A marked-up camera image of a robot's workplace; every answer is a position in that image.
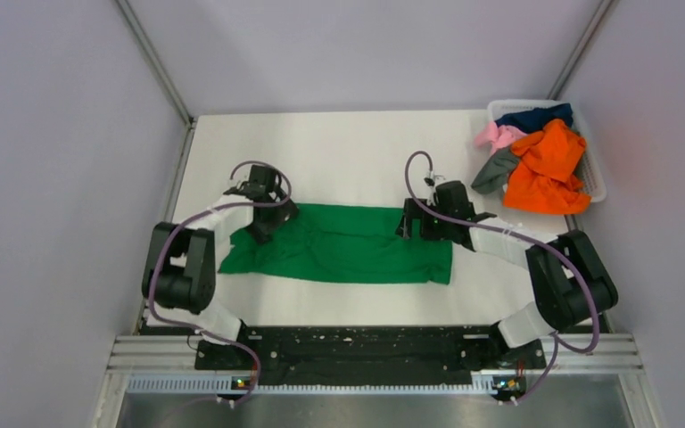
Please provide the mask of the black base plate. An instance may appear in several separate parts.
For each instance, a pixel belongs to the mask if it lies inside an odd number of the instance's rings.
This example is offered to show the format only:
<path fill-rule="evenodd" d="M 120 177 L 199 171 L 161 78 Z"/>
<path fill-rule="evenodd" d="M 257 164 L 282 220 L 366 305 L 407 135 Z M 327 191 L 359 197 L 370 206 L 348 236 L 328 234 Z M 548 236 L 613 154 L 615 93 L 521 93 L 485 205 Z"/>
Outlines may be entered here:
<path fill-rule="evenodd" d="M 261 386 L 438 386 L 546 366 L 540 340 L 510 349 L 489 325 L 254 326 L 237 340 L 199 343 L 195 369 L 245 371 L 259 361 Z"/>

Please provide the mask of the green t shirt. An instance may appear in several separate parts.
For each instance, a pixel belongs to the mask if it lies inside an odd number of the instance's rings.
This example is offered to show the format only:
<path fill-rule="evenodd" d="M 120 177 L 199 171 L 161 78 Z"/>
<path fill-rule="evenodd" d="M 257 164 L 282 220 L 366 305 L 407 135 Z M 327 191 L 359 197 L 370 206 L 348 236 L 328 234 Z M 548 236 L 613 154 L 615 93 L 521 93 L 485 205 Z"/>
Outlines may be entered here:
<path fill-rule="evenodd" d="M 398 208 L 302 203 L 267 243 L 232 234 L 224 275 L 263 274 L 335 284 L 450 283 L 453 245 L 396 234 Z"/>

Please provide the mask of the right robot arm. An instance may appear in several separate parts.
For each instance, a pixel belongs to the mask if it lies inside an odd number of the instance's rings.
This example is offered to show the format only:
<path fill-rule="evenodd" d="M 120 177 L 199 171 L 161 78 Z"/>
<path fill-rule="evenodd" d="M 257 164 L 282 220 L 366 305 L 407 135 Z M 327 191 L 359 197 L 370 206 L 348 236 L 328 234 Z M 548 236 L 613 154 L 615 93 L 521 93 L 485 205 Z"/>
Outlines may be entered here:
<path fill-rule="evenodd" d="M 490 325 L 481 356 L 511 367 L 530 345 L 591 320 L 593 350 L 602 332 L 598 316 L 619 300 L 618 291 L 590 238 L 581 230 L 561 235 L 535 232 L 489 212 L 478 213 L 465 186 L 450 181 L 432 188 L 431 199 L 410 196 L 403 202 L 396 234 L 427 241 L 449 241 L 524 269 L 532 302 Z"/>

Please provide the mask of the pink t shirt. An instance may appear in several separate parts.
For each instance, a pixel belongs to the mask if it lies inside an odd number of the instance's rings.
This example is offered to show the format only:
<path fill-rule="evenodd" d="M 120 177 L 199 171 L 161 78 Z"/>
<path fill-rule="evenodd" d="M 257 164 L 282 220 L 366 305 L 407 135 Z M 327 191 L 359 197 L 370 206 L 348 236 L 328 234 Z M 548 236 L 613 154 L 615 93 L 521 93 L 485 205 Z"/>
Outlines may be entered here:
<path fill-rule="evenodd" d="M 475 137 L 474 145 L 476 147 L 489 146 L 490 155 L 493 155 L 498 150 L 506 148 L 526 136 L 527 134 L 517 127 L 497 125 L 491 121 Z"/>

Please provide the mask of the aluminium frame rail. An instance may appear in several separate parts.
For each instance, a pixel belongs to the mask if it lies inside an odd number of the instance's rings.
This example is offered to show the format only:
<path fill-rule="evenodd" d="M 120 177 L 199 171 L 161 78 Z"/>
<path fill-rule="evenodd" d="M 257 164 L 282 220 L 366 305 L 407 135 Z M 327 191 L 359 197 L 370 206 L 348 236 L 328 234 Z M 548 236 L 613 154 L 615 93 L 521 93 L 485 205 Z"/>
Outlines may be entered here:
<path fill-rule="evenodd" d="M 143 23 L 138 18 L 133 5 L 128 0 L 114 0 L 116 8 L 130 31 L 130 34 L 142 55 L 148 69 L 153 74 L 169 105 L 183 122 L 190 128 L 194 118 L 186 107 L 186 103 L 178 92 L 172 78 L 161 60 L 152 40 L 146 34 Z"/>
<path fill-rule="evenodd" d="M 554 100 L 560 98 L 573 75 L 584 61 L 586 54 L 594 45 L 598 34 L 605 27 L 608 18 L 619 4 L 619 0 L 598 1 L 594 13 L 583 28 L 574 48 L 568 54 L 561 71 L 557 74 L 552 87 L 547 92 L 547 99 Z"/>

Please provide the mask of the white plastic laundry basket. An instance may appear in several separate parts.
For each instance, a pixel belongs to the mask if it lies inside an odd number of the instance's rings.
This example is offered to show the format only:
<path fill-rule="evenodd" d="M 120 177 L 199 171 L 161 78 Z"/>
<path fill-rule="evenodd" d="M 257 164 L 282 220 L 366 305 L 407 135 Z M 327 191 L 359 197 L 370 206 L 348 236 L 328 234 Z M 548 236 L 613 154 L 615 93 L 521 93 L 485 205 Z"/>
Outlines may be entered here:
<path fill-rule="evenodd" d="M 489 120 L 496 120 L 505 114 L 529 111 L 535 108 L 549 108 L 559 104 L 564 104 L 564 102 L 558 100 L 504 99 L 489 102 L 486 110 Z M 583 182 L 583 190 L 591 197 L 591 202 L 602 202 L 607 196 L 607 188 L 595 157 L 596 146 L 590 137 L 590 130 L 584 117 L 573 105 L 571 107 L 574 118 L 572 130 L 587 142 L 586 151 L 576 167 L 575 175 Z"/>

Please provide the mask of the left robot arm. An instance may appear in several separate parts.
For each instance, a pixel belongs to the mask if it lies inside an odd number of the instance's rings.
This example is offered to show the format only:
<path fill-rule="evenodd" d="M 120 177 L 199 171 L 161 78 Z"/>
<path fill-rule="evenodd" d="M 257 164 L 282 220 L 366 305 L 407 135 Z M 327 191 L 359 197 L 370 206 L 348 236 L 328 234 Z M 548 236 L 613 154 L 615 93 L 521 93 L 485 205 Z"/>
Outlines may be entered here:
<path fill-rule="evenodd" d="M 154 227 L 141 288 L 155 320 L 187 328 L 216 344 L 217 358 L 229 368 L 250 360 L 257 375 L 260 359 L 239 337 L 243 321 L 215 296 L 217 271 L 234 233 L 244 231 L 258 245 L 269 243 L 299 210 L 282 171 L 263 161 L 244 164 L 250 169 L 248 177 L 234 183 L 209 208 L 179 223 Z"/>

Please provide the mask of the aluminium frame rail left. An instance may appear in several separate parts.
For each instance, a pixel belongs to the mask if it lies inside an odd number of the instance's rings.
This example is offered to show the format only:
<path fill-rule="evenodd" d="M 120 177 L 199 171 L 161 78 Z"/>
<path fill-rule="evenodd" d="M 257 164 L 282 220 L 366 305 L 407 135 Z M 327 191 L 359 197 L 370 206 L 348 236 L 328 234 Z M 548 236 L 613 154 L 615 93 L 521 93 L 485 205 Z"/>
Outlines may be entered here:
<path fill-rule="evenodd" d="M 133 5 L 128 0 L 114 0 L 116 8 L 130 31 L 130 34 L 142 55 L 148 69 L 153 74 L 169 105 L 183 122 L 190 128 L 194 118 L 186 107 L 186 103 L 178 92 L 172 78 L 161 60 L 152 40 L 146 34 L 143 23 L 138 18 Z"/>

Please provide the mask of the grey t shirt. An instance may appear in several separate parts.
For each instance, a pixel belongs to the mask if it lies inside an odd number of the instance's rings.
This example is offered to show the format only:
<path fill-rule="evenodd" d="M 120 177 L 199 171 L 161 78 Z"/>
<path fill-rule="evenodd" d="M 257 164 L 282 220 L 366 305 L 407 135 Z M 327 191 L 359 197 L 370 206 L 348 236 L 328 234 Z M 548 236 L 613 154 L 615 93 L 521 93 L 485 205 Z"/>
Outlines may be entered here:
<path fill-rule="evenodd" d="M 520 157 L 509 147 L 499 149 L 483 164 L 470 186 L 483 195 L 496 192 L 508 183 L 510 174 L 519 163 Z"/>

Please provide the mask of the navy blue t shirt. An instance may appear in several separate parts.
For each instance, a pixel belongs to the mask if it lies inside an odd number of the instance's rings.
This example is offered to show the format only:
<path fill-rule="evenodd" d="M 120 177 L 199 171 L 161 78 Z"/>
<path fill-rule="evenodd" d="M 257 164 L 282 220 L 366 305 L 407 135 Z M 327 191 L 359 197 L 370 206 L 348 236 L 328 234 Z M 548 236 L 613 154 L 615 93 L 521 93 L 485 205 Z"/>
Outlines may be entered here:
<path fill-rule="evenodd" d="M 504 114 L 499 119 L 495 119 L 495 124 L 500 126 L 511 126 L 520 131 L 531 134 L 541 131 L 552 120 L 560 119 L 565 125 L 571 128 L 574 124 L 574 112 L 570 103 L 562 103 L 550 107 L 537 107 L 527 111 L 510 112 Z"/>

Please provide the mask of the aluminium frame rail right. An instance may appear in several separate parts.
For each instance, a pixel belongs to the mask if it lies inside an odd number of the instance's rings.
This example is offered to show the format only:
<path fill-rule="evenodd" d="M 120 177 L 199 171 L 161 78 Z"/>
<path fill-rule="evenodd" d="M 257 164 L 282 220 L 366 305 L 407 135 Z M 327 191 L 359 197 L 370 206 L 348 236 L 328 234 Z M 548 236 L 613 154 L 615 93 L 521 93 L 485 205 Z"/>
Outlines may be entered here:
<path fill-rule="evenodd" d="M 594 13 L 583 28 L 574 48 L 568 54 L 561 71 L 557 74 L 552 87 L 547 92 L 547 99 L 554 100 L 560 98 L 573 75 L 584 61 L 586 54 L 594 45 L 598 34 L 605 27 L 608 18 L 619 4 L 619 0 L 598 1 Z"/>

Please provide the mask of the orange t shirt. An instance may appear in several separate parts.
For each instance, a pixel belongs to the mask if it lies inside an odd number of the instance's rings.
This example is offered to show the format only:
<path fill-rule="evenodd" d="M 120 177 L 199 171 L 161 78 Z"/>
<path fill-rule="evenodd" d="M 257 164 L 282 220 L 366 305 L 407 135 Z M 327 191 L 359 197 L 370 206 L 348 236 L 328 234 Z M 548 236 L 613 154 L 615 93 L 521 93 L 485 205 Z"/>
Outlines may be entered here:
<path fill-rule="evenodd" d="M 546 215 L 582 214 L 591 197 L 574 172 L 586 148 L 586 140 L 561 119 L 511 144 L 519 163 L 508 177 L 503 205 Z"/>

